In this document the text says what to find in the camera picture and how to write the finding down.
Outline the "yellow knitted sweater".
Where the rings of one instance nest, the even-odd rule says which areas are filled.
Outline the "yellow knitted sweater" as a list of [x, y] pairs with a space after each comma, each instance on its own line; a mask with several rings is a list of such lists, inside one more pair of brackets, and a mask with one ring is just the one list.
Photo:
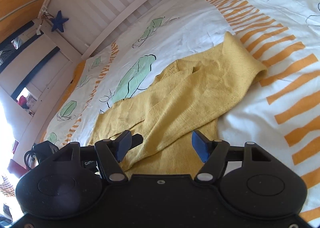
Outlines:
[[266, 74], [266, 66], [226, 33], [219, 45], [172, 62], [146, 91], [99, 115], [89, 144], [129, 130], [140, 134], [143, 143], [121, 162], [127, 175], [196, 175], [202, 161], [191, 145], [191, 133], [199, 130], [216, 139], [218, 118]]

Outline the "blue star decoration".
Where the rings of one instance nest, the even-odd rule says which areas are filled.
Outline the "blue star decoration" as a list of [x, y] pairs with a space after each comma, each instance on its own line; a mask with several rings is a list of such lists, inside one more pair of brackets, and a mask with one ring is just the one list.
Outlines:
[[61, 10], [58, 11], [56, 17], [50, 18], [49, 19], [50, 22], [52, 23], [52, 29], [51, 31], [54, 32], [56, 30], [60, 31], [61, 33], [64, 32], [64, 28], [63, 25], [65, 22], [67, 22], [69, 19], [68, 18], [64, 18], [62, 16], [62, 12]]

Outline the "white patterned duvet cover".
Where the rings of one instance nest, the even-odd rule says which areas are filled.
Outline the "white patterned duvet cover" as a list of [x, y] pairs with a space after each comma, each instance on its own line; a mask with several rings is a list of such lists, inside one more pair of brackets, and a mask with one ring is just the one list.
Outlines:
[[79, 64], [46, 130], [57, 147], [88, 146], [99, 115], [134, 97], [172, 62], [211, 49], [226, 33], [267, 68], [217, 120], [217, 139], [255, 142], [299, 175], [300, 216], [319, 226], [319, 0], [170, 0]]

